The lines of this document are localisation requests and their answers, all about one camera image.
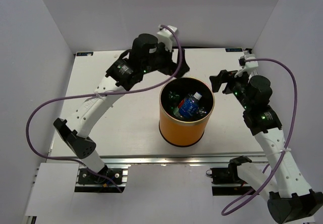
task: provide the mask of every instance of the trash can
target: trash can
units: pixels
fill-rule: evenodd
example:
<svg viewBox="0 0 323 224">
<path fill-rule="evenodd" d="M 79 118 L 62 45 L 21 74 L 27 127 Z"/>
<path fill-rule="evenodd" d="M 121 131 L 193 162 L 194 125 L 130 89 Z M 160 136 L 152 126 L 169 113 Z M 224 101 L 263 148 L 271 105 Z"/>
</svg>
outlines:
<svg viewBox="0 0 323 224">
<path fill-rule="evenodd" d="M 169 106 L 169 93 L 177 92 L 183 99 L 189 93 L 199 92 L 202 95 L 199 101 L 208 113 L 197 121 L 182 121 L 172 113 Z M 174 79 L 166 84 L 159 96 L 159 131 L 162 137 L 177 147 L 189 147 L 196 144 L 203 136 L 204 129 L 214 108 L 214 94 L 207 84 L 191 77 Z"/>
</svg>

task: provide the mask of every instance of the white table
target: white table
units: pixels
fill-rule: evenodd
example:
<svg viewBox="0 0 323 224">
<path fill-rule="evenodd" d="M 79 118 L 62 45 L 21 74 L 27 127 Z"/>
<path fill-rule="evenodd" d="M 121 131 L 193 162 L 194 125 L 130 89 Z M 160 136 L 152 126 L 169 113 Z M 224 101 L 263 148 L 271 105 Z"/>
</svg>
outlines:
<svg viewBox="0 0 323 224">
<path fill-rule="evenodd" d="M 93 56 L 75 57 L 66 95 L 92 93 L 106 70 L 122 51 L 96 51 Z M 210 86 L 209 76 L 220 70 L 239 69 L 243 52 L 226 52 L 224 48 L 187 49 L 186 61 L 192 76 Z M 176 61 L 177 50 L 173 54 Z M 168 76 L 153 72 L 133 87 L 154 85 Z M 101 156 L 200 155 L 219 153 L 262 152 L 261 147 L 243 122 L 243 108 L 233 95 L 215 94 L 216 104 L 204 136 L 194 146 L 179 148 L 167 143 L 159 133 L 159 93 L 130 94 L 119 99 L 94 126 L 90 137 Z M 84 99 L 64 102 L 61 118 L 69 116 Z M 51 156 L 75 156 L 57 133 L 52 139 Z"/>
</svg>

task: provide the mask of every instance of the white bottle cap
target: white bottle cap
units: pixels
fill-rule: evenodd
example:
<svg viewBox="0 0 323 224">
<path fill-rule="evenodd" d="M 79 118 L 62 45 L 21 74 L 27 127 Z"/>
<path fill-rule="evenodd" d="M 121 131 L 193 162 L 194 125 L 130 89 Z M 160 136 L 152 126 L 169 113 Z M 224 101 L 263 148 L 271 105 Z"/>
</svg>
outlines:
<svg viewBox="0 0 323 224">
<path fill-rule="evenodd" d="M 198 92 L 196 92 L 194 95 L 193 95 L 194 98 L 196 98 L 197 100 L 200 100 L 202 98 L 202 95 L 200 95 Z"/>
</svg>

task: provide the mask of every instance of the clear plastic bottle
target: clear plastic bottle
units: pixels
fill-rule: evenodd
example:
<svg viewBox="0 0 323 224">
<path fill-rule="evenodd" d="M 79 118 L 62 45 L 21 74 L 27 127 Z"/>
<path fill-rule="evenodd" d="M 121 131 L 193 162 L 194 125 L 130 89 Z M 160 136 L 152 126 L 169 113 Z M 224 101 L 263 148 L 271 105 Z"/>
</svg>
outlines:
<svg viewBox="0 0 323 224">
<path fill-rule="evenodd" d="M 177 118 L 190 119 L 198 110 L 198 102 L 202 98 L 202 95 L 196 92 L 194 95 L 188 95 L 182 102 L 174 109 L 174 115 Z"/>
</svg>

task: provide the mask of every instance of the gray wall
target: gray wall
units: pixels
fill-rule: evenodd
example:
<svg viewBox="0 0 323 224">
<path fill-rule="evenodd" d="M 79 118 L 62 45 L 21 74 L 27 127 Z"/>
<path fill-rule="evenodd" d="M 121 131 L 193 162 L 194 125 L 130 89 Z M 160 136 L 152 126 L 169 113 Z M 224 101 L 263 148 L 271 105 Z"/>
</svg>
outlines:
<svg viewBox="0 0 323 224">
<path fill-rule="evenodd" d="M 184 45 L 253 47 L 278 0 L 44 0 L 73 52 L 131 47 L 158 24 Z"/>
<path fill-rule="evenodd" d="M 281 60 L 295 74 L 298 112 L 290 146 L 299 168 L 316 191 L 323 191 L 322 45 L 323 0 L 279 0 L 254 47 L 258 57 Z M 292 81 L 281 67 L 259 63 L 260 72 L 272 81 L 271 104 L 287 135 L 292 115 Z M 316 218 L 323 223 L 323 210 Z"/>
<path fill-rule="evenodd" d="M 0 219 L 21 223 L 41 159 L 28 148 L 25 124 L 45 100 L 64 93 L 73 55 L 42 0 L 0 0 Z M 48 151 L 52 105 L 39 112 L 31 137 Z"/>
</svg>

